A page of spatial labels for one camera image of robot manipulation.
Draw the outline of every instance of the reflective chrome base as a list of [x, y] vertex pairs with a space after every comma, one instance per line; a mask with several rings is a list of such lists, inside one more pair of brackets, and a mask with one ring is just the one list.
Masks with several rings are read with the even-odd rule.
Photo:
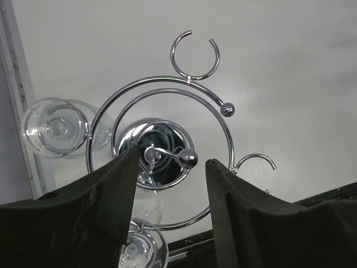
[[188, 133], [177, 124], [173, 125], [168, 121], [156, 123], [155, 121], [160, 121], [160, 119], [144, 118], [132, 123], [118, 136], [115, 146], [120, 154], [138, 139], [137, 146], [141, 157], [138, 185], [146, 189], [164, 190], [180, 183], [188, 175], [190, 169], [184, 169], [177, 160], [168, 155], [151, 156], [155, 153], [151, 148], [161, 148], [178, 154], [183, 149], [193, 149], [193, 142]]

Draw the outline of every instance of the chrome ball finial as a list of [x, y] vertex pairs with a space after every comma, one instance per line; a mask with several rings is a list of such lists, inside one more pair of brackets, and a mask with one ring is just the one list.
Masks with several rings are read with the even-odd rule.
[[226, 102], [223, 104], [223, 106], [221, 106], [220, 111], [224, 117], [231, 117], [232, 115], [234, 115], [235, 108], [233, 104], [231, 104], [230, 102]]
[[187, 148], [180, 151], [177, 155], [178, 164], [184, 169], [194, 168], [199, 161], [199, 156], [195, 150]]

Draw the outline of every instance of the white table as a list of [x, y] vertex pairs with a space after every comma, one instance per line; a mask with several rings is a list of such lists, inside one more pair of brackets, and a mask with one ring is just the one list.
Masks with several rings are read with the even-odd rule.
[[[250, 160], [239, 176], [290, 202], [356, 181], [356, 1], [13, 0], [13, 6], [37, 99], [80, 99], [99, 107], [134, 80], [175, 75], [171, 45], [193, 30], [178, 46], [177, 63], [188, 73], [205, 73], [214, 62], [208, 40], [218, 44], [220, 66], [202, 84], [236, 107], [226, 119], [236, 161], [260, 152], [278, 166], [272, 171]], [[115, 119], [133, 97], [153, 88], [124, 95], [109, 115]], [[160, 193], [162, 223], [196, 215], [208, 205], [205, 160], [228, 162], [222, 130], [185, 97], [148, 98], [125, 124], [143, 117], [169, 119], [190, 133], [200, 162], [184, 182]], [[107, 148], [95, 166], [109, 160]], [[84, 158], [51, 165], [57, 187], [86, 174]], [[209, 229], [206, 217], [165, 236], [172, 242]]]

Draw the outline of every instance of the round metal base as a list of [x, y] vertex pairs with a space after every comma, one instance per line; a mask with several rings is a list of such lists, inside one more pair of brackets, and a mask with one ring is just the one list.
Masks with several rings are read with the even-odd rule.
[[[116, 140], [116, 152], [121, 154], [132, 146], [140, 131], [148, 123], [156, 120], [158, 118], [144, 118], [129, 125]], [[184, 134], [180, 128], [169, 123], [155, 123], [144, 130], [137, 142], [137, 147], [140, 151], [141, 165], [149, 168], [150, 159], [146, 154], [149, 148], [158, 147], [173, 153], [179, 153], [182, 149], [193, 149], [193, 142], [191, 137]], [[146, 189], [164, 190], [180, 183], [189, 172], [189, 169], [182, 168], [175, 159], [160, 155], [155, 161], [151, 174], [139, 168], [138, 186]]]

